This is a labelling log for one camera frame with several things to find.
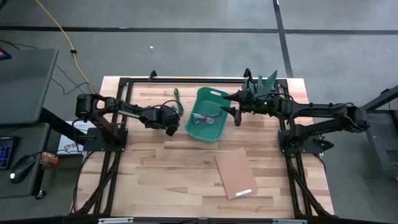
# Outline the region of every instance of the yellow cable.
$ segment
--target yellow cable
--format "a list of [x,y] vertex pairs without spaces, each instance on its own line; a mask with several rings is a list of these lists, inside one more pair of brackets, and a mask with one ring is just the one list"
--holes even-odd
[[[62,33],[65,35],[65,37],[67,38],[67,40],[69,41],[70,47],[72,48],[72,50],[74,50],[75,48],[73,47],[72,41],[70,41],[67,33],[65,33],[65,31],[63,31],[62,27],[60,26],[60,24],[54,19],[54,17],[51,16],[51,14],[48,12],[48,10],[46,10],[46,8],[39,2],[39,0],[36,0],[37,4],[39,4],[42,9],[47,13],[47,15],[50,16],[50,18],[57,24],[57,26],[60,28],[60,30],[62,31]],[[88,83],[88,87],[90,88],[91,93],[95,93],[95,91],[93,90],[93,88],[91,87],[90,82],[88,81],[86,75],[83,73],[83,71],[80,69],[79,64],[77,63],[77,57],[76,57],[76,53],[72,53],[73,54],[73,58],[75,59],[75,65],[77,70],[79,70],[80,74],[83,76],[83,78],[86,80],[86,82]]]

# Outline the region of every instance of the computer mouse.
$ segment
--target computer mouse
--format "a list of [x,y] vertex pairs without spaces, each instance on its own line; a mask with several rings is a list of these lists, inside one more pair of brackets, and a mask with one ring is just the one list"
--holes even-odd
[[13,184],[21,183],[32,166],[36,163],[35,157],[26,155],[20,158],[10,170],[10,182]]

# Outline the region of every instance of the white label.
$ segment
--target white label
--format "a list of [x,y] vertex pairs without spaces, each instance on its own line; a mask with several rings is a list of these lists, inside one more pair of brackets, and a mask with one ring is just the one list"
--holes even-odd
[[244,191],[236,193],[236,196],[241,196],[241,195],[244,195],[244,194],[248,194],[250,192],[251,192],[251,189],[247,189],[247,190],[244,190]]
[[124,115],[130,116],[130,117],[132,117],[132,118],[139,118],[139,115],[132,114],[132,113],[128,113],[128,112],[125,112],[125,111],[120,111],[120,110],[119,110],[118,113],[119,113],[119,114],[124,114]]

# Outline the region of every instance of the white paper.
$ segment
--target white paper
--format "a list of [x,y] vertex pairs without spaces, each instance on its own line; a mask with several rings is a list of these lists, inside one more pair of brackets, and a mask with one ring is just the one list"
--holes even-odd
[[251,189],[247,189],[247,190],[244,190],[244,191],[236,193],[236,196],[241,196],[241,195],[244,195],[244,194],[248,194],[250,192],[251,192]]
[[[66,121],[68,124],[72,125],[72,121]],[[87,123],[84,123],[83,121],[76,121],[75,122],[75,128],[80,130],[81,132],[87,134],[87,130],[89,128],[94,128],[94,124],[87,121]],[[58,146],[58,155],[70,155],[70,154],[81,154],[83,152],[83,146],[81,144],[78,145],[80,152],[77,151],[77,147],[74,141],[71,139],[68,139],[66,136],[61,136],[60,144]]]

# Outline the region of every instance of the small red can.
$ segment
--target small red can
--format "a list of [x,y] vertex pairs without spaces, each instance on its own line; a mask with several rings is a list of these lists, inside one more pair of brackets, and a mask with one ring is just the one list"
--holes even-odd
[[51,153],[43,152],[40,163],[44,166],[55,167],[60,159]]

